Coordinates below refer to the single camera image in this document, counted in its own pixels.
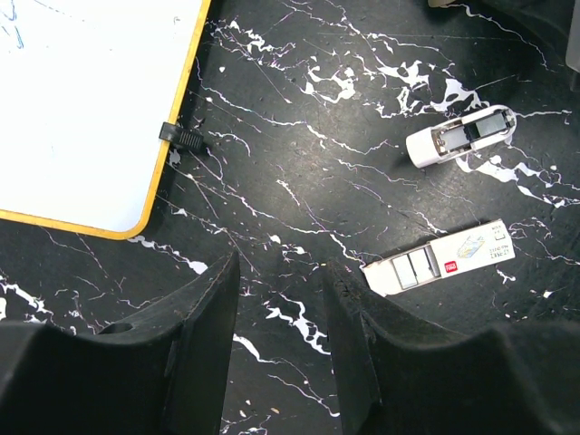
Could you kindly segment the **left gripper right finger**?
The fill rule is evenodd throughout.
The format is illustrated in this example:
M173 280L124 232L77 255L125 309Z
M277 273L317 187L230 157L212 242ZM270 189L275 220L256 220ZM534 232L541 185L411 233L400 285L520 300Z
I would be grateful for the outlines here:
M579 326L464 335L371 291L336 263L323 295L346 434L576 434Z

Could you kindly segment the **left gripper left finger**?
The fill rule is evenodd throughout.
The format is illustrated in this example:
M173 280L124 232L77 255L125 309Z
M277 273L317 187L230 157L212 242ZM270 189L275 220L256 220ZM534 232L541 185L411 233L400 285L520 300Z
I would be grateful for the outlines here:
M4 434L216 434L237 318L237 253L97 334L1 324Z

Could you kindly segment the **white staple box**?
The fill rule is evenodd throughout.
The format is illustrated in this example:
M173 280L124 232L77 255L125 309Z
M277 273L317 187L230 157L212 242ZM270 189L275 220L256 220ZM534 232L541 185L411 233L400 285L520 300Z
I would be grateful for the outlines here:
M440 277L416 286L402 289L392 260L408 255L411 251L426 248L433 262L437 263ZM375 261L362 271L368 286L383 297L439 281L451 276L492 266L516 256L513 241L504 222L500 219L466 229L452 235L433 239L403 253Z

